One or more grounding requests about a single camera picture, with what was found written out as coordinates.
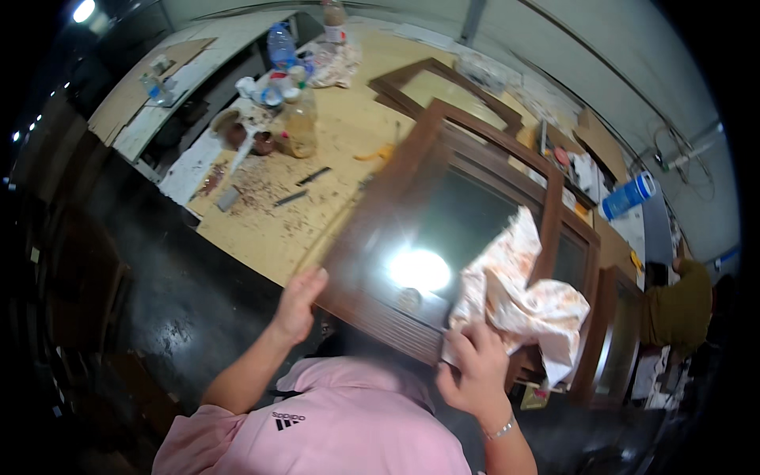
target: adidas logo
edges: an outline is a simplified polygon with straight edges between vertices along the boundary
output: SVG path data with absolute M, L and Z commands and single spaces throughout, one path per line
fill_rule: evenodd
M 277 430 L 282 430 L 287 427 L 292 426 L 293 424 L 297 424 L 301 421 L 306 420 L 306 416 L 299 416 L 297 414 L 282 414 L 282 413 L 272 413 L 272 417 L 274 417 L 274 422 L 277 423 Z

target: brown wooden frame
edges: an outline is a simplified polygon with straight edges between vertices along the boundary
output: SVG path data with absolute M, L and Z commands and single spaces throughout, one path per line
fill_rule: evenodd
M 614 394 L 607 396 L 596 394 L 597 384 L 607 362 L 606 357 L 603 360 L 601 359 L 603 348 L 608 347 L 612 341 L 612 328 L 618 302 L 617 285 L 618 283 L 621 284 L 636 299 L 640 299 L 642 305 L 644 294 L 617 266 L 599 270 L 598 282 L 598 297 L 589 315 L 591 321 L 589 322 L 586 344 L 579 364 L 577 364 L 578 372 L 569 394 L 571 400 L 576 403 L 597 409 L 616 409 L 621 406 L 630 385 L 639 347 L 638 338 L 636 338 L 637 343 L 634 345 L 625 384 L 621 388 L 617 388 Z M 634 328 L 638 330 L 639 325 L 634 325 Z
M 421 71 L 430 71 L 437 74 L 438 76 L 457 84 L 477 97 L 480 102 L 485 104 L 498 115 L 501 120 L 506 122 L 507 126 L 504 129 L 504 133 L 507 135 L 514 137 L 522 128 L 522 116 L 518 112 L 515 112 L 502 101 L 480 89 L 465 76 L 457 73 L 435 58 L 424 59 L 395 71 L 391 71 L 370 80 L 368 85 L 372 90 L 379 94 L 375 98 L 377 102 L 384 106 L 388 106 L 393 110 L 397 110 L 412 119 L 417 119 L 417 117 L 423 113 L 425 108 L 406 94 L 402 93 L 401 88 L 408 84 L 409 81 Z
M 446 121 L 485 138 L 506 154 L 489 150 Z M 469 160 L 458 157 L 457 152 Z M 508 155 L 543 175 L 546 188 L 509 165 Z M 598 235 L 562 203 L 564 177 L 557 168 L 503 131 L 434 99 L 397 147 L 393 159 L 370 182 L 354 215 L 336 238 L 323 263 L 330 282 L 317 301 L 320 307 L 354 327 L 431 365 L 439 360 L 450 303 L 432 293 L 420 294 L 418 311 L 411 318 L 391 303 L 399 288 L 387 278 L 373 276 L 372 267 L 383 262 L 405 239 L 416 236 L 420 211 L 449 166 L 494 185 L 521 204 L 534 201 L 542 206 L 540 239 L 545 251 L 537 259 L 531 283 L 551 277 L 563 226 L 589 242 L 592 250 L 586 274 L 597 266 L 599 249 Z M 596 274 L 592 274 L 588 291 L 593 294 Z

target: knife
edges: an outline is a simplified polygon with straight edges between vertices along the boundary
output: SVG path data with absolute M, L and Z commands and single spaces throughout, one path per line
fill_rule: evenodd
M 296 186 L 304 186 L 306 183 L 313 182 L 318 176 L 320 176 L 322 173 L 326 173 L 332 170 L 329 166 L 326 166 L 325 168 L 319 170 L 318 172 L 314 172 L 311 175 L 307 176 L 300 182 L 296 183 Z

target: silver bracelet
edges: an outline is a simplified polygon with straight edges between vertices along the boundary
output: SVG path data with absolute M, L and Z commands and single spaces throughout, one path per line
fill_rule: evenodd
M 507 423 L 507 425 L 502 427 L 502 429 L 499 430 L 496 434 L 489 434 L 486 431 L 483 431 L 483 434 L 486 436 L 486 439 L 488 440 L 498 439 L 502 435 L 509 432 L 509 430 L 512 428 L 514 424 L 515 424 L 515 413 L 513 412 L 512 416 L 509 418 L 509 422 Z

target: olive shirt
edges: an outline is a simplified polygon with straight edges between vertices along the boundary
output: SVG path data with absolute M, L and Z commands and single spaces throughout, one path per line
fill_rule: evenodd
M 708 334 L 712 285 L 704 265 L 682 259 L 681 280 L 670 287 L 646 292 L 641 322 L 641 342 L 659 347 L 671 345 L 681 357 L 696 351 Z

